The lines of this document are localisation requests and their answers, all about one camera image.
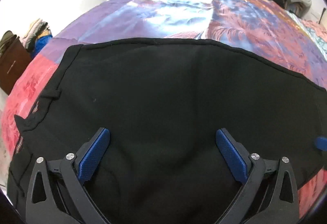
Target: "blue tab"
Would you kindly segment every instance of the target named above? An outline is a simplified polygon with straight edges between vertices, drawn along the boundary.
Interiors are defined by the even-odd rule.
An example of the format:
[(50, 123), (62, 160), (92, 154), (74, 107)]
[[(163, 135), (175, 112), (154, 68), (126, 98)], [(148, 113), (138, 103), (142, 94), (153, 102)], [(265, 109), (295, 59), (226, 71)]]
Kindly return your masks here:
[(327, 151), (327, 138), (326, 137), (317, 137), (315, 140), (316, 148), (321, 151)]
[(245, 184), (248, 178), (246, 163), (222, 130), (216, 132), (216, 145), (234, 179)]
[(110, 132), (108, 129), (103, 129), (79, 164), (77, 178), (81, 184), (91, 179), (109, 143)]

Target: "brown cabinet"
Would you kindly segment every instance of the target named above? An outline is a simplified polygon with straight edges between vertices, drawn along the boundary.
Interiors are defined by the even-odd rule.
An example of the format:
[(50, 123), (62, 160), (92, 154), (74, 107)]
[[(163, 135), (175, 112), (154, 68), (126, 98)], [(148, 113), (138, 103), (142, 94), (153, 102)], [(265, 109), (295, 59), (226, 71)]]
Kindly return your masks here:
[(19, 37), (0, 57), (0, 87), (8, 95), (31, 60), (30, 54), (22, 46)]

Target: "silver screw head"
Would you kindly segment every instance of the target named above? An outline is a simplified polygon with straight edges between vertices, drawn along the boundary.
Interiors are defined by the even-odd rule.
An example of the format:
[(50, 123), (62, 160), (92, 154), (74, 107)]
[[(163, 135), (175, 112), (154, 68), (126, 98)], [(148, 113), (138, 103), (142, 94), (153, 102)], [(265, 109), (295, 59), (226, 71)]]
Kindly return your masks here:
[(260, 156), (257, 153), (252, 153), (251, 158), (253, 158), (254, 160), (258, 160)]
[(75, 157), (74, 153), (69, 153), (67, 154), (66, 159), (72, 160), (74, 157)]
[(43, 162), (43, 160), (44, 160), (44, 158), (42, 158), (42, 157), (39, 157), (37, 160), (36, 160), (36, 163), (42, 163)]
[(282, 161), (284, 162), (284, 163), (289, 163), (289, 159), (287, 158), (287, 157), (282, 157)]

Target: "colorful bedspread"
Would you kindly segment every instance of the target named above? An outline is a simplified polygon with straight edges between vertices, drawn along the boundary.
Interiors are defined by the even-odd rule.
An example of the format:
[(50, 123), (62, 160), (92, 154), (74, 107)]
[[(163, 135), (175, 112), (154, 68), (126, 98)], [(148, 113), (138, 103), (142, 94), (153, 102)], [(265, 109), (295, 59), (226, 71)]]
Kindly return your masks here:
[(327, 60), (327, 30), (323, 25), (313, 21), (299, 19), (295, 14), (286, 12), (297, 25), (299, 25), (315, 43), (319, 51)]
[[(109, 0), (83, 14), (54, 37), (16, 82), (1, 119), (2, 137), (10, 154), (19, 139), (14, 114), (27, 117), (69, 46), (132, 37), (218, 40), (300, 72), (327, 88), (324, 56), (300, 26), (274, 2)], [(299, 191), (301, 215), (323, 189), (324, 178), (326, 175), (321, 170)]]

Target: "dark clothing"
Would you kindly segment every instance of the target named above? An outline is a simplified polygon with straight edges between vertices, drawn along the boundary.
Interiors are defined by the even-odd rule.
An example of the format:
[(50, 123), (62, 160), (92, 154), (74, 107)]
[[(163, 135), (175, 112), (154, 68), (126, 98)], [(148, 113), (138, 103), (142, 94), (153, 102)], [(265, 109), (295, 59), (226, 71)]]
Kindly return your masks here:
[(215, 144), (226, 128), (250, 153), (287, 156), (298, 188), (322, 167), (326, 90), (213, 40), (126, 39), (67, 49), (27, 119), (8, 194), (18, 211), (39, 156), (75, 153), (99, 127), (111, 143), (91, 198), (113, 224), (209, 224), (240, 188)]

